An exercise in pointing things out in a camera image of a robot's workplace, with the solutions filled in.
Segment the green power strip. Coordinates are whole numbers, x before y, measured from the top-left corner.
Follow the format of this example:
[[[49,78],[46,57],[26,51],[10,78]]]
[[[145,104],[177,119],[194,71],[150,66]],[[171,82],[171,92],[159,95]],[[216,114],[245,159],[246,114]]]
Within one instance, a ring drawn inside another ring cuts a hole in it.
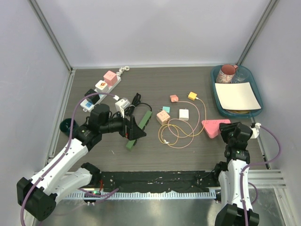
[[[129,141],[126,144],[126,149],[127,150],[132,150],[132,148],[136,145],[137,140],[145,137],[146,132],[145,128],[148,125],[150,119],[152,117],[152,111],[148,110],[141,121],[139,123],[136,122],[135,117],[132,115],[130,116],[130,124],[129,124],[129,129],[127,130],[128,132],[128,138]]]

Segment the pink power strip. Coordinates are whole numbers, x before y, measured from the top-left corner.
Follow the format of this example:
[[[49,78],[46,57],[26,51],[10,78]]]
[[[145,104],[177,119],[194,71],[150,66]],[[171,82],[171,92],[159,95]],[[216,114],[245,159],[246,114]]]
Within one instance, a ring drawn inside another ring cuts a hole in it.
[[[220,134],[219,125],[221,123],[231,123],[229,119],[218,119],[218,120],[203,120],[202,126],[209,138],[213,139]]]

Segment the light pink cube adapter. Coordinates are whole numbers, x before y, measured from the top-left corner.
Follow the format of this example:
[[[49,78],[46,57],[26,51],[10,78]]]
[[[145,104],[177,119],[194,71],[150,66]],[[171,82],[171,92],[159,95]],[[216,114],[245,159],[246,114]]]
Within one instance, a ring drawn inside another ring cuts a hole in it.
[[[160,125],[165,125],[169,122],[170,115],[165,110],[162,110],[159,113],[157,113],[156,118]]]

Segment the teal plug adapter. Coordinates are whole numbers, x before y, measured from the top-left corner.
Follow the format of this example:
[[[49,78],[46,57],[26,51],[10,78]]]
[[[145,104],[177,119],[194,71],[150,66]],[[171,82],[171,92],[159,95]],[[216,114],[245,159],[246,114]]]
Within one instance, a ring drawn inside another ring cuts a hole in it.
[[[163,106],[160,108],[161,111],[165,111],[166,113],[170,113],[170,107],[169,106]]]

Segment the white USB charger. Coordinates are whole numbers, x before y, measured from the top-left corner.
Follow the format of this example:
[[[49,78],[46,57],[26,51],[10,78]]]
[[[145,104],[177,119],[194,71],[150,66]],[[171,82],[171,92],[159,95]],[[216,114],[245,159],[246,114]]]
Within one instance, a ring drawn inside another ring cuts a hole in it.
[[[188,121],[189,120],[189,110],[179,109],[179,120]]]

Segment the peach USB charger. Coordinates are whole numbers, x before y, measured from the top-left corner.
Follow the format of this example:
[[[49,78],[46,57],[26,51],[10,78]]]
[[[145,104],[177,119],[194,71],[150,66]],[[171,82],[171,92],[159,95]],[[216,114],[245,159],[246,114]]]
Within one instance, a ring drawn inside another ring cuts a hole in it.
[[[179,101],[179,97],[177,95],[170,95],[170,101],[172,103],[178,102]]]

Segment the yellow USB charger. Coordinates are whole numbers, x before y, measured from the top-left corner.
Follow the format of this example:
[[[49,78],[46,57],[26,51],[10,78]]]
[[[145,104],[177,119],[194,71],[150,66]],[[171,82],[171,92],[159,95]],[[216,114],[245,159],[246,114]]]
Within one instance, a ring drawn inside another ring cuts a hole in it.
[[[190,100],[192,100],[192,101],[198,99],[197,94],[194,93],[194,92],[190,92],[190,93],[188,94],[188,99],[190,99]]]

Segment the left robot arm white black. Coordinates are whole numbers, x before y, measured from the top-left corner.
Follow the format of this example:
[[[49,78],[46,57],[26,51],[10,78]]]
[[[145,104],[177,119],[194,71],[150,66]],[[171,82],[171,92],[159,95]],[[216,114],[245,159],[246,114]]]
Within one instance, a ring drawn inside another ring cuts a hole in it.
[[[97,187],[100,171],[90,163],[84,163],[76,172],[65,177],[65,173],[97,143],[103,134],[119,133],[128,140],[145,137],[134,116],[110,117],[106,104],[97,104],[87,117],[86,122],[75,132],[70,132],[66,146],[40,172],[30,179],[22,177],[16,185],[17,202],[21,206],[21,224],[25,225],[24,212],[27,211],[38,221],[51,215],[56,205],[70,192],[88,186]]]

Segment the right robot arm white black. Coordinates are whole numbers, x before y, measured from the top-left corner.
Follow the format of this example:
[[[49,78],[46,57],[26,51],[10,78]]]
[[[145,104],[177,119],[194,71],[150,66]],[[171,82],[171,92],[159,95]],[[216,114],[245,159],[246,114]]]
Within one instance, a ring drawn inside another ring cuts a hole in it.
[[[248,190],[250,153],[249,139],[259,135],[260,124],[251,126],[240,122],[220,123],[219,131],[226,143],[226,162],[219,162],[212,174],[213,182],[221,187],[222,209],[216,216],[216,226],[257,226],[259,214],[253,211]]]

